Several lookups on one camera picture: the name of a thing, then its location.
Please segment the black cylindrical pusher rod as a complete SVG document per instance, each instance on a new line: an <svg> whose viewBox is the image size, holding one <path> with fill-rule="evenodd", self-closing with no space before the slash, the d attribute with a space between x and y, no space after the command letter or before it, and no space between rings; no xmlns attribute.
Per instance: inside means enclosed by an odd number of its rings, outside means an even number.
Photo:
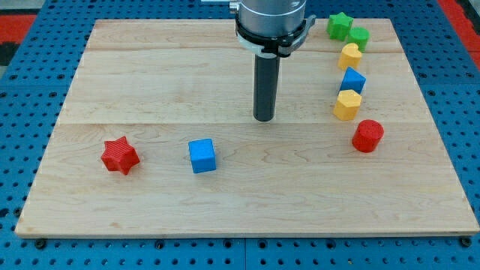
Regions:
<svg viewBox="0 0 480 270"><path fill-rule="evenodd" d="M260 122L271 121L275 115L280 58L255 56L253 81L253 117Z"/></svg>

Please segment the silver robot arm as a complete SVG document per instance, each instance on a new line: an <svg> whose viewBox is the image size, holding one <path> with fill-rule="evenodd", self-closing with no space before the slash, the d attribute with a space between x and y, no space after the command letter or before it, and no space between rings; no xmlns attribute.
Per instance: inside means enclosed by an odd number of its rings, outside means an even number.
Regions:
<svg viewBox="0 0 480 270"><path fill-rule="evenodd" d="M275 116L281 59L306 41L315 15L305 16L306 0L201 0L226 5L235 16L238 42L254 54L253 117L269 122Z"/></svg>

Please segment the black clamp ring mount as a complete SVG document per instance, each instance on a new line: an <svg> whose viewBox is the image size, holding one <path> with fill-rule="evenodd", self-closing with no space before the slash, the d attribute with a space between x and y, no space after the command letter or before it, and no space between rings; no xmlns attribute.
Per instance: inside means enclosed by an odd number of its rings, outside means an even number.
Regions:
<svg viewBox="0 0 480 270"><path fill-rule="evenodd" d="M256 56L264 59L287 58L305 42L311 26L315 25L316 18L315 15L311 15L303 19L300 26L287 35L268 37L248 31L236 17L235 34L238 42Z"/></svg>

